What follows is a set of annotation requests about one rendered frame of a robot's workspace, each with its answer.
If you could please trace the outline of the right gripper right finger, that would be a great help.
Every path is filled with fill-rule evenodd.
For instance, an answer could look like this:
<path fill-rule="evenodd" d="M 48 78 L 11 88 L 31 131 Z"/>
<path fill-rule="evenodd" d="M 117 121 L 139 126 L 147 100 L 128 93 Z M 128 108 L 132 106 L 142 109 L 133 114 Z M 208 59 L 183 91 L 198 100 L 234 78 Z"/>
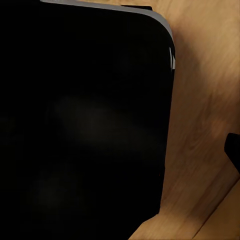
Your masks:
<path fill-rule="evenodd" d="M 228 133 L 224 151 L 240 173 L 240 135 Z"/>

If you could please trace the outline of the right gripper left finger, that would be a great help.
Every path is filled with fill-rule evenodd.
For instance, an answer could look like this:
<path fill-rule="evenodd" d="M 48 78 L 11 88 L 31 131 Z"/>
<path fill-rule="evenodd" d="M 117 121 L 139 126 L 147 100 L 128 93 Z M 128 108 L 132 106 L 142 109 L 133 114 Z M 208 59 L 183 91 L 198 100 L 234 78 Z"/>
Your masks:
<path fill-rule="evenodd" d="M 26 152 L 21 133 L 0 138 L 0 193 Z"/>

